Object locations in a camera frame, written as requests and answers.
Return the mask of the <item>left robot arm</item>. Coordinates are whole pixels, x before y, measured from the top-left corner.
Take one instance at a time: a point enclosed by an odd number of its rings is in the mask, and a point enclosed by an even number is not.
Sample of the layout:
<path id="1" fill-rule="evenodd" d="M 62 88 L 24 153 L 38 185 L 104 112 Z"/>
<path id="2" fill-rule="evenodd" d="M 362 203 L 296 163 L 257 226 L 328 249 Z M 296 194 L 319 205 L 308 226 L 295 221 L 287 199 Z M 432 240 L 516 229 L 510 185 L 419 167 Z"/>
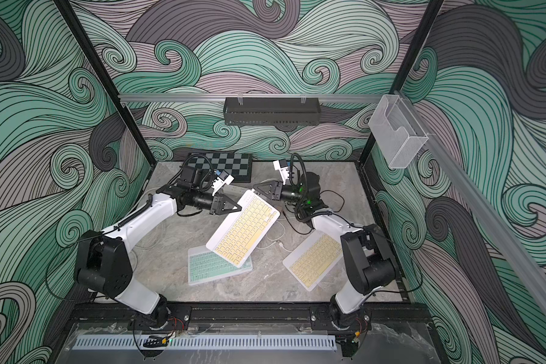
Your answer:
<path id="1" fill-rule="evenodd" d="M 74 280 L 163 326 L 170 315 L 167 300 L 133 277 L 129 253 L 156 226 L 188 206 L 211 215 L 239 212 L 242 207 L 219 190 L 234 177 L 227 171 L 183 165 L 146 203 L 103 231 L 88 231 L 78 241 Z"/>

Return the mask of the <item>yellow keyboard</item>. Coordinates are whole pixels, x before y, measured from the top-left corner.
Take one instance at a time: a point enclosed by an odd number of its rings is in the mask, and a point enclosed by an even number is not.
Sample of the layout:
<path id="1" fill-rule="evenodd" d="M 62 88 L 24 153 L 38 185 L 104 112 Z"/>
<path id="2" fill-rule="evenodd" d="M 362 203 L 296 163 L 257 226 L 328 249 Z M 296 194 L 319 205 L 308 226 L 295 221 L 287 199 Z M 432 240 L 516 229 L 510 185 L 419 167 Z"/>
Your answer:
<path id="1" fill-rule="evenodd" d="M 315 231 L 283 260 L 283 265 L 307 291 L 313 291 L 342 256 L 338 241 Z"/>
<path id="2" fill-rule="evenodd" d="M 241 268 L 265 237 L 280 212 L 253 190 L 242 195 L 240 212 L 232 212 L 206 243 L 206 249 Z"/>

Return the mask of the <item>green wireless keyboard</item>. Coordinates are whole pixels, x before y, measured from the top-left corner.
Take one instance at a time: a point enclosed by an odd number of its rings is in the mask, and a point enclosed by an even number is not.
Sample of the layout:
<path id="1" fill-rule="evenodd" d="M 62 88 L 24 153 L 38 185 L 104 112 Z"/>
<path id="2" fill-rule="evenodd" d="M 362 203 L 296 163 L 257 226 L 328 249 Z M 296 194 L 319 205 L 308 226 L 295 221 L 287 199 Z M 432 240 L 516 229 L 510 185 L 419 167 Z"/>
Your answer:
<path id="1" fill-rule="evenodd" d="M 234 277 L 253 270 L 250 258 L 237 268 L 204 246 L 190 248 L 187 252 L 187 261 L 188 285 L 190 286 Z"/>

